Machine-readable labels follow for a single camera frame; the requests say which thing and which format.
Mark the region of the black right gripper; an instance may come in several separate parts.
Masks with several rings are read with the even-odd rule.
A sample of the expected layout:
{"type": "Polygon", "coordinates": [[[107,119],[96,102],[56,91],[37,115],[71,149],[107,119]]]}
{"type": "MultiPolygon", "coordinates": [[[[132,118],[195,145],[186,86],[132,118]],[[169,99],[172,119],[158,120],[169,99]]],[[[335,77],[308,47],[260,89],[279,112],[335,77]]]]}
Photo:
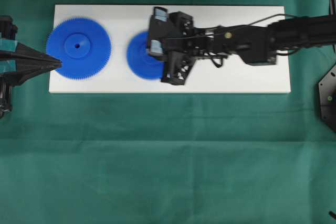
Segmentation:
{"type": "Polygon", "coordinates": [[[220,63],[235,50],[227,42],[238,26],[197,28],[193,17],[184,12],[168,13],[154,6],[150,17],[146,50],[149,56],[164,62],[161,82],[183,86],[196,60],[220,63]]]}

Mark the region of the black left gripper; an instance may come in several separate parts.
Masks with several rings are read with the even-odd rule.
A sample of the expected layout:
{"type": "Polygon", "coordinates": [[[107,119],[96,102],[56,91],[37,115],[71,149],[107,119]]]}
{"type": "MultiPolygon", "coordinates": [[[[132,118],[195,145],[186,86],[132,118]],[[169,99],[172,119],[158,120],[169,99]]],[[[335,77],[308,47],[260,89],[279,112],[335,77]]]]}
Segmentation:
{"type": "Polygon", "coordinates": [[[17,27],[10,16],[1,15],[1,118],[12,110],[12,86],[62,66],[60,60],[30,48],[16,39],[17,27]],[[40,65],[18,65],[15,60],[36,61],[40,65]]]}

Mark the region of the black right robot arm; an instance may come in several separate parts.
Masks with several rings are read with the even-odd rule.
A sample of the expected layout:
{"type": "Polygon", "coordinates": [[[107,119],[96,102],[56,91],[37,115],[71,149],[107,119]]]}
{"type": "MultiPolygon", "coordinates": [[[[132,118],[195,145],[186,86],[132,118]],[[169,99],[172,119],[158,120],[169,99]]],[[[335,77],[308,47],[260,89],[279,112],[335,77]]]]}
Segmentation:
{"type": "Polygon", "coordinates": [[[252,22],[198,28],[191,15],[154,7],[146,51],[163,63],[161,82],[180,86],[198,60],[210,60],[220,68],[230,55],[238,55],[247,65],[268,66],[275,65],[278,56],[290,56],[302,48],[335,44],[335,15],[282,16],[283,20],[266,27],[252,22]]]}

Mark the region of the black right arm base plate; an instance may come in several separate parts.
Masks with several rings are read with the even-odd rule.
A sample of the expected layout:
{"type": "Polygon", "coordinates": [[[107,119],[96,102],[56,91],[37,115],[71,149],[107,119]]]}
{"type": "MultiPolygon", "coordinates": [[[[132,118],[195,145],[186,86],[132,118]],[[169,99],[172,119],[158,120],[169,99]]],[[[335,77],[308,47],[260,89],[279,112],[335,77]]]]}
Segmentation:
{"type": "Polygon", "coordinates": [[[335,66],[320,80],[318,90],[321,119],[335,132],[335,66]]]}

